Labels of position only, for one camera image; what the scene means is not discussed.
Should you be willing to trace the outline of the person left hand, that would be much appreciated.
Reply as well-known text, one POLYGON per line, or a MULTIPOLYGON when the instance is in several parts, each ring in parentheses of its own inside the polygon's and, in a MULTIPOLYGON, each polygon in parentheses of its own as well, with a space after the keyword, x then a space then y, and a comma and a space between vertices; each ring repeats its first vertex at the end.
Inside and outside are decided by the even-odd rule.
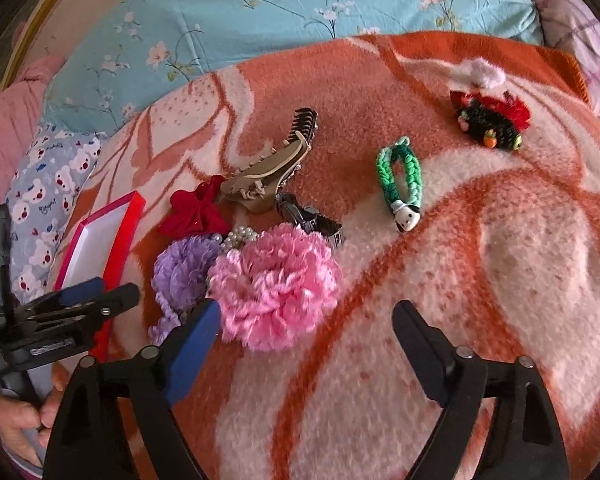
POLYGON ((32 466, 41 467, 42 462, 34 446, 23 433, 35 431, 38 445, 47 448, 57 411, 71 374, 56 362, 50 370, 53 389, 40 408, 10 396, 0 396, 0 437, 4 448, 32 466))

